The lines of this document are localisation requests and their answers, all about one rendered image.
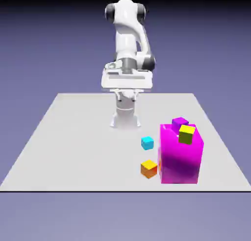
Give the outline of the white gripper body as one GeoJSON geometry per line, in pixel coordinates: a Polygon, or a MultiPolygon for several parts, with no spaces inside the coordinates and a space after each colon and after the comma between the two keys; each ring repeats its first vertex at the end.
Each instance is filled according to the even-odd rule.
{"type": "Polygon", "coordinates": [[[150,71],[133,69],[132,73],[122,73],[122,69],[103,69],[101,86],[107,90],[150,90],[152,78],[150,71]]]}

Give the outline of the small cyan cube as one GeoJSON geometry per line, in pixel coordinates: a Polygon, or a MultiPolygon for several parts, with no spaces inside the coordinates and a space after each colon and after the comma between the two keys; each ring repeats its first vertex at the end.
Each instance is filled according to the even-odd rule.
{"type": "Polygon", "coordinates": [[[150,150],[154,148],[154,140],[152,137],[142,137],[141,138],[141,146],[144,150],[150,150]]]}

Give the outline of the small purple cube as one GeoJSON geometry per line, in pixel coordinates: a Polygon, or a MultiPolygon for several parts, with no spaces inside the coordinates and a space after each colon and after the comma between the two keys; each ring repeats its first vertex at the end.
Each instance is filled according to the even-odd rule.
{"type": "Polygon", "coordinates": [[[172,119],[172,130],[174,132],[179,132],[182,125],[188,125],[189,121],[183,117],[172,119]]]}

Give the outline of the small yellow cube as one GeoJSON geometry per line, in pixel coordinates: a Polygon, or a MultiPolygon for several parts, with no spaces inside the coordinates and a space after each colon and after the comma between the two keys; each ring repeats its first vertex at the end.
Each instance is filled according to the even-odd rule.
{"type": "Polygon", "coordinates": [[[196,128],[194,126],[188,126],[183,124],[179,129],[178,142],[182,144],[191,145],[195,129],[196,128]]]}

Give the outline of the small orange cube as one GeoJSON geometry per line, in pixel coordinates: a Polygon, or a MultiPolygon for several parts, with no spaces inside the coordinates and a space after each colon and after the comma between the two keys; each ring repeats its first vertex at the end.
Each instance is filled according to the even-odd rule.
{"type": "Polygon", "coordinates": [[[140,172],[148,179],[157,175],[157,170],[158,170],[158,165],[152,160],[146,160],[141,163],[140,172]]]}

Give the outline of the large magenta box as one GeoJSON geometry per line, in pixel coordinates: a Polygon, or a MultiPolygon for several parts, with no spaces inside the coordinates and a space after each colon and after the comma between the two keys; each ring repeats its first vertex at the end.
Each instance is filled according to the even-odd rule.
{"type": "Polygon", "coordinates": [[[162,184],[196,184],[199,178],[204,142],[197,129],[190,145],[179,143],[170,124],[161,124],[158,165],[162,184]]]}

